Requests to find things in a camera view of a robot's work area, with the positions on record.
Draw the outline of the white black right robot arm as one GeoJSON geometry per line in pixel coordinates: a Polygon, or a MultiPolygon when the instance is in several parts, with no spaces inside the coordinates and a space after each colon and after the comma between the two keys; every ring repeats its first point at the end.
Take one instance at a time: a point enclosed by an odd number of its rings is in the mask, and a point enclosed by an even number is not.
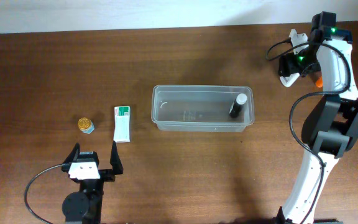
{"type": "Polygon", "coordinates": [[[278,74],[289,87],[300,76],[321,72],[322,97],[295,140],[304,149],[293,190],[275,223],[313,223],[327,178],[358,139],[358,89],[351,66],[352,34],[336,27],[336,14],[313,16],[310,35],[291,30],[292,48],[277,56],[278,74]]]}

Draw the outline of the white tube bottle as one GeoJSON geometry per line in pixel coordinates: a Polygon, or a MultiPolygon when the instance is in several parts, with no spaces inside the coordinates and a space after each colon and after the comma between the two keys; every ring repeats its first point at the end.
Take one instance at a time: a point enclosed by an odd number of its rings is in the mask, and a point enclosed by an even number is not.
{"type": "Polygon", "coordinates": [[[280,76],[280,81],[282,83],[283,86],[289,88],[291,87],[295,82],[296,80],[300,77],[300,74],[299,73],[293,73],[291,74],[290,76],[288,77],[283,77],[283,76],[280,76]]]}

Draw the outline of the orange tablet tube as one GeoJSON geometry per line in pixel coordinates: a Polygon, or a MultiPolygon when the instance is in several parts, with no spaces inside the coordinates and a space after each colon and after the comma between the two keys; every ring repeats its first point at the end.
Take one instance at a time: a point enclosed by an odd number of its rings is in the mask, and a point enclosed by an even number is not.
{"type": "Polygon", "coordinates": [[[319,77],[319,78],[315,81],[315,85],[316,85],[318,88],[322,88],[322,87],[323,87],[323,78],[322,78],[322,77],[319,77]]]}

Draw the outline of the black bottle white cap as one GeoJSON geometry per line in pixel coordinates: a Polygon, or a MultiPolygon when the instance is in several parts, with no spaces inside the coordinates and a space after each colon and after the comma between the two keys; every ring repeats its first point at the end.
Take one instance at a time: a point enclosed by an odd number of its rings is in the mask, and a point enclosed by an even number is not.
{"type": "Polygon", "coordinates": [[[244,93],[237,95],[229,111],[229,115],[231,118],[237,118],[240,115],[240,112],[242,111],[245,103],[247,102],[247,99],[248,97],[244,93]]]}

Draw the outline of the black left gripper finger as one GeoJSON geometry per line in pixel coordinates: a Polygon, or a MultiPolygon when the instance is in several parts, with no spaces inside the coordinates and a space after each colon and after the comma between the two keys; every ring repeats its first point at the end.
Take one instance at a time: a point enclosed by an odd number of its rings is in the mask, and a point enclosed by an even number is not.
{"type": "Polygon", "coordinates": [[[75,162],[77,160],[77,157],[78,157],[79,153],[80,153],[80,144],[77,142],[74,145],[71,153],[69,153],[67,158],[63,161],[63,164],[70,165],[72,162],[75,162]]]}
{"type": "Polygon", "coordinates": [[[112,142],[110,164],[112,166],[112,171],[114,175],[122,175],[124,173],[124,168],[120,160],[117,150],[117,144],[115,141],[112,142]]]}

